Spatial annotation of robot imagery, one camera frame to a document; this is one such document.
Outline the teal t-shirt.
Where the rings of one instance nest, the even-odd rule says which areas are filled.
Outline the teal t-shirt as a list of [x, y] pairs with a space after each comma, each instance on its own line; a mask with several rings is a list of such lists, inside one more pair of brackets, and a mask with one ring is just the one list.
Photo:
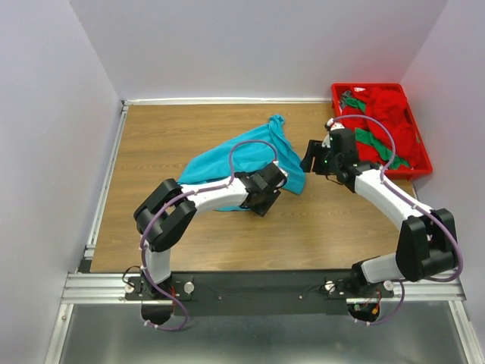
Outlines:
[[233, 153], [235, 171], [258, 171], [277, 156], [278, 165], [287, 173], [287, 182], [283, 188], [300, 195], [305, 186], [305, 173], [300, 168], [300, 158], [284, 135], [283, 125], [283, 116], [273, 115], [266, 124], [196, 156], [186, 166], [178, 183], [204, 184], [229, 177], [230, 150], [237, 143], [248, 141], [247, 144], [237, 147]]

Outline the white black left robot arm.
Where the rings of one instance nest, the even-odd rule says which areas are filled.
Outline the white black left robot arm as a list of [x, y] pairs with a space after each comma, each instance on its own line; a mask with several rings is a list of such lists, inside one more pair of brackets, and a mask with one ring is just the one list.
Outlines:
[[204, 184], [179, 184], [174, 179], [162, 182], [133, 214], [142, 251], [142, 291], [153, 300], [167, 293], [171, 248], [194, 217], [229, 207], [264, 216], [287, 179], [287, 172], [277, 162], [270, 162], [257, 171], [232, 172]]

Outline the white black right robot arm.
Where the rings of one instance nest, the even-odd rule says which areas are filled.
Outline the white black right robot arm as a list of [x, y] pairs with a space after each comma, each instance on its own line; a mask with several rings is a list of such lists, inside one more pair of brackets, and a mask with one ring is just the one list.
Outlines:
[[310, 140], [300, 166], [306, 173], [336, 176], [399, 230], [394, 253], [353, 264], [349, 275], [335, 282], [338, 290], [366, 297], [385, 281], [435, 280], [445, 271], [461, 271], [452, 213], [417, 201], [386, 177], [382, 165], [360, 160], [352, 130], [335, 129], [323, 141]]

